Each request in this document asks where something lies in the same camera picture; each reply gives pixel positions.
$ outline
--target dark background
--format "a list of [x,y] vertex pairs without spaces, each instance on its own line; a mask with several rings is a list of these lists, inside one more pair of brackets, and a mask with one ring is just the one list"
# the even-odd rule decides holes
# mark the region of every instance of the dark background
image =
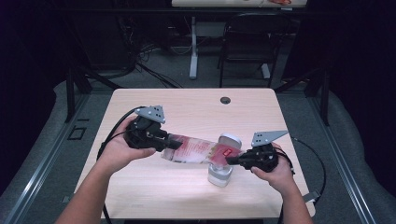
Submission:
[[[2,1],[0,6],[1,192],[16,174],[40,134],[55,102],[53,87],[65,80],[70,55],[92,69],[125,69],[134,50],[125,44],[114,16],[64,18],[54,7],[113,7],[114,1]],[[169,7],[170,1],[134,1],[133,7]],[[378,182],[396,196],[396,26],[390,1],[310,0],[308,11],[345,12],[335,21],[302,20],[284,78],[321,66],[334,37],[342,47],[331,67],[331,91],[355,121],[365,159]],[[166,48],[166,26],[177,18],[135,19],[135,31]]]

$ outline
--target hand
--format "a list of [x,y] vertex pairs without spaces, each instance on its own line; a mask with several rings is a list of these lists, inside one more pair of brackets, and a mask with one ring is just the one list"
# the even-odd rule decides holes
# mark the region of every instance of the hand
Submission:
[[[272,145],[273,147],[281,148],[278,144],[272,143]],[[281,156],[278,157],[278,165],[271,173],[266,173],[257,167],[252,167],[251,172],[258,178],[268,181],[280,194],[285,195],[295,191],[297,186],[291,174],[288,161]]]
[[113,136],[118,133],[122,134],[114,137],[107,143],[105,150],[97,162],[98,165],[101,165],[105,169],[108,175],[113,175],[133,160],[149,157],[156,152],[155,148],[131,148],[125,142],[123,132],[125,132],[128,124],[135,118],[136,116],[129,117],[120,124]]

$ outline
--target chair seat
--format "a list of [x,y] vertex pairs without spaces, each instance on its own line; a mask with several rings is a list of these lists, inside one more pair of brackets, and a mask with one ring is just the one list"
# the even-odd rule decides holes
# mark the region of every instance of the chair seat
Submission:
[[275,60],[268,37],[241,40],[231,38],[225,45],[225,60],[239,63],[271,63]]

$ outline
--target light wood tabletop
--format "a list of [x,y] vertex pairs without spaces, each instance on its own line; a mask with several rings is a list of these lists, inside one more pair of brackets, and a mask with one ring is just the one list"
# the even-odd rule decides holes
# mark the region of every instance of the light wood tabletop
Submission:
[[[220,101],[229,97],[227,105]],[[251,148],[255,132],[287,130],[271,89],[129,89],[116,90],[93,142],[78,186],[93,167],[98,148],[117,121],[138,106],[162,105],[162,129],[217,142],[222,133]],[[294,179],[308,193],[288,134],[275,140],[293,162]],[[220,188],[207,180],[208,164],[175,163],[157,152],[132,161],[110,180],[106,206],[111,218],[212,219],[279,217],[282,199],[267,182],[235,166],[230,183]],[[315,207],[307,203],[311,216]]]
[[305,7],[307,0],[290,0],[285,6],[269,0],[172,0],[173,7]]

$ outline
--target gray floor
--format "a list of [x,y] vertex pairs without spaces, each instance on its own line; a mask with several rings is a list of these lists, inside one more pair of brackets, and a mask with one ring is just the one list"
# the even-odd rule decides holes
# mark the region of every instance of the gray floor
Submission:
[[[184,88],[216,88],[219,85],[219,70],[216,68],[219,48],[206,41],[199,48],[198,78],[195,80],[189,79],[189,53],[180,55],[158,49],[150,53],[144,64],[168,75]],[[287,60],[291,43],[290,37],[279,58],[280,66],[276,69],[273,88],[282,84],[282,64]],[[228,76],[260,75],[251,66],[244,68],[230,65],[226,72]],[[156,78],[137,70],[112,81],[125,88],[164,88]],[[235,87],[234,83],[240,84],[241,81],[230,79],[225,84]],[[74,191],[111,96],[111,90],[103,84],[92,80],[92,85],[94,90],[90,95],[81,95],[76,91],[79,110],[69,125],[64,124],[65,84],[61,83],[55,88],[57,103],[52,114],[25,163],[0,198],[2,223],[52,223],[66,206],[62,200]],[[359,133],[344,106],[335,95],[331,95],[331,126],[324,127],[318,118],[317,100],[305,98],[303,87],[304,83],[278,94],[277,98],[290,135],[311,146],[326,167],[327,184],[316,205],[315,222],[392,223],[396,220],[396,200],[377,184],[364,162]],[[67,140],[75,125],[86,130],[82,139]],[[319,160],[304,145],[295,141],[293,143],[309,189],[320,190],[323,173]],[[47,172],[40,173],[37,168]],[[27,188],[30,184],[36,189]],[[123,223],[123,220],[117,220],[116,223]],[[276,220],[266,219],[264,223],[276,223]]]

